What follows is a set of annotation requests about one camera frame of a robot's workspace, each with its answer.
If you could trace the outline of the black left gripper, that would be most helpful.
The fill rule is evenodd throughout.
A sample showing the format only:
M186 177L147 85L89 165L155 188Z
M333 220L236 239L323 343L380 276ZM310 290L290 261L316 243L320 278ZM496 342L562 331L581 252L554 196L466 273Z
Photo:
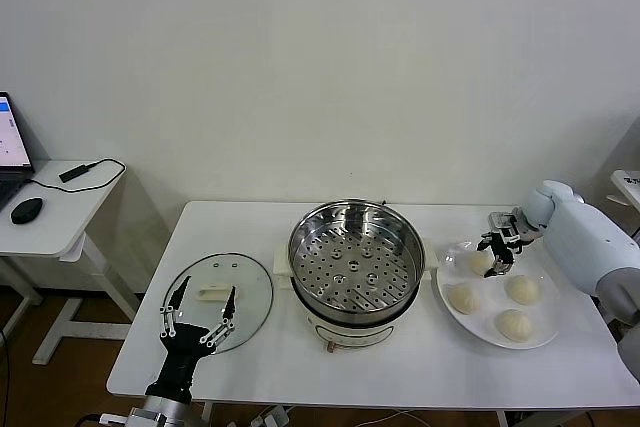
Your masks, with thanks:
M221 311L221 321L209 332L204 327L176 324L176 317L190 279L190 276L186 276L177 288L170 291L168 301L159 309L160 336L165 337L161 339L161 343L167 355L157 380L147 387L146 396L190 403L193 376L199 360L213 355L217 347L235 330L235 286L231 288Z

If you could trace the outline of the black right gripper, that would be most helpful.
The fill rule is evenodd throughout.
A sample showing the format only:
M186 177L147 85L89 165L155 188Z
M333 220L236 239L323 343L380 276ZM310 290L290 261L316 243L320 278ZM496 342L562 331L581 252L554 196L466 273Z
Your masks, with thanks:
M514 251L521 251L525 246L541 238L543 233L536 229L521 229L519 225L501 227L499 229L504 244L500 244L500 234L495 231L481 235L477 251L491 249L494 257L492 266L485 272L485 277L507 274L514 264Z

